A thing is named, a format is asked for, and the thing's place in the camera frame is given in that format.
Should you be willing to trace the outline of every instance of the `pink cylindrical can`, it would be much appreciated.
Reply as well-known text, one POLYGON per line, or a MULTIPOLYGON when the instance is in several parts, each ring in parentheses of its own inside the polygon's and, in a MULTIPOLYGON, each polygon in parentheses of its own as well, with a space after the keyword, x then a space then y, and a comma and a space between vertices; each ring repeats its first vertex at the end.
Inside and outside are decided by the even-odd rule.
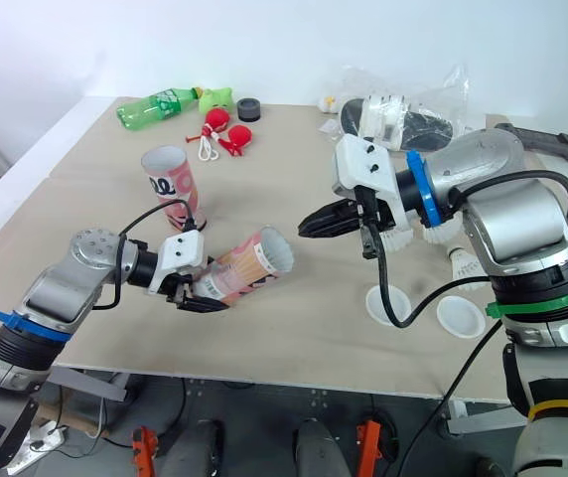
MULTIPOLYGON (((164 204, 172 199, 187 201, 196 226, 201 230, 207 219, 200 209, 198 189, 185 151, 177 146, 160 146, 146 152, 141 158, 141 164, 159 202, 164 204)), ((187 208, 183 204, 174 204, 164 211, 169 223, 182 231, 187 219, 187 208)))
POLYGON ((291 271, 293 263, 288 241, 272 227, 265 227, 213 261, 192 285, 194 294, 228 305, 291 271))

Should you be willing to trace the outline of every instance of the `plastic bag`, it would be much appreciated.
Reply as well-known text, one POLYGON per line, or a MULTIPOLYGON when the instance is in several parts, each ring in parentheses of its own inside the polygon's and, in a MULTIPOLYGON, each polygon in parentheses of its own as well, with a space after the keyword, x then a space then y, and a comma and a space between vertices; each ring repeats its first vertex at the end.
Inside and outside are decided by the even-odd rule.
MULTIPOLYGON (((469 81, 461 66, 434 89, 392 87, 355 68, 346 68, 341 82, 329 88, 333 92, 320 98, 318 106, 339 111, 342 133, 369 138, 391 151, 435 151, 465 133, 469 81)), ((334 131, 330 136, 339 139, 334 131)))

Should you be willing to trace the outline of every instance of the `blue ring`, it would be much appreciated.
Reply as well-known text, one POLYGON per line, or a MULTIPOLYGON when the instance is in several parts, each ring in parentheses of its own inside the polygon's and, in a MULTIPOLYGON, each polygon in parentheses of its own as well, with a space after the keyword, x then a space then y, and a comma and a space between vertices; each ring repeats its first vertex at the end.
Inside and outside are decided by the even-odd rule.
POLYGON ((24 330, 28 331, 34 335, 41 336, 42 338, 48 338, 52 341, 59 341, 61 343, 66 343, 70 340, 72 335, 68 333, 62 333, 61 331, 51 330, 45 326, 39 325, 33 321, 27 320, 19 313, 13 311, 10 315, 2 313, 0 311, 0 321, 4 323, 11 330, 24 330))
POLYGON ((416 182, 416 187, 418 187, 419 193, 421 194, 423 208, 425 209, 425 214, 427 215, 430 227, 440 226, 442 224, 441 216, 438 208, 436 207, 436 201, 434 200, 430 183, 427 182, 425 168, 423 167, 425 162, 421 159, 421 155, 417 151, 408 151, 406 159, 407 167, 412 172, 412 176, 416 182))

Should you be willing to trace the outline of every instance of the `tabletop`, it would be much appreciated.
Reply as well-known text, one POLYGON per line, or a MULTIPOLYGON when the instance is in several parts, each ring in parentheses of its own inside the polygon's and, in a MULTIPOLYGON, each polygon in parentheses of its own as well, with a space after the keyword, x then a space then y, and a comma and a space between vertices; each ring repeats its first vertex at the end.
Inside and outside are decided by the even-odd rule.
MULTIPOLYGON (((141 168, 149 149, 174 144, 188 153, 203 209, 206 252, 219 256, 264 225, 279 230, 295 254, 293 271, 279 282, 215 314, 177 310, 160 296, 125 286, 119 307, 94 311, 57 363, 76 368, 219 378, 260 383, 439 396, 480 338, 461 340, 436 320, 436 300, 406 330, 373 321, 366 292, 377 283, 375 260, 361 258, 358 234, 297 237, 297 225, 338 199, 331 191, 335 143, 318 131, 326 116, 310 106, 263 105, 249 126, 253 142, 239 158, 198 160, 203 117, 188 111, 142 131, 124 129, 114 109, 104 111, 57 161, 0 230, 0 310, 10 311, 47 266, 67 252, 78 230, 115 232, 157 204, 141 168)), ((395 158, 397 168, 403 160, 395 158)), ((162 213, 129 236, 151 249, 175 231, 162 213)), ((456 242, 469 247, 460 235, 456 242)), ((415 306, 451 279, 446 248, 416 232, 408 248, 388 255, 390 280, 415 306)), ((111 299, 106 286, 102 301, 111 299)), ((488 287, 454 291, 484 307, 488 287)), ((479 355, 456 396, 505 400, 499 333, 479 355)))

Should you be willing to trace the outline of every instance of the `white paper cup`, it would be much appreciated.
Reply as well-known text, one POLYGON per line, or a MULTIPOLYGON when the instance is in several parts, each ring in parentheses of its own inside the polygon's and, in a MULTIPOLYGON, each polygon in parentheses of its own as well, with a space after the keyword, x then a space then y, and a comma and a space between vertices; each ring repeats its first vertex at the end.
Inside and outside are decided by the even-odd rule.
POLYGON ((460 296, 443 298, 436 307, 436 317, 448 333, 458 338, 476 338, 485 331, 485 316, 479 307, 460 296))
MULTIPOLYGON (((389 286, 390 289, 390 303, 394 315, 399 321, 404 321, 410 313, 412 313, 412 303, 403 290, 396 286, 389 286)), ((381 288, 379 285, 374 285, 365 296, 365 309, 374 321, 385 326, 394 326, 390 319, 385 314, 383 309, 383 302, 381 301, 381 288)))
POLYGON ((265 227, 210 263, 192 289, 198 296, 229 305, 291 271, 294 261, 288 241, 272 227, 265 227))
MULTIPOLYGON (((192 209, 196 226, 201 230, 207 219, 199 208, 198 189, 185 151, 176 146, 160 146, 146 152, 141 158, 141 165, 158 201, 161 204, 172 199, 186 201, 192 209)), ((181 231, 187 219, 187 208, 182 204, 174 204, 163 211, 169 223, 181 231)))

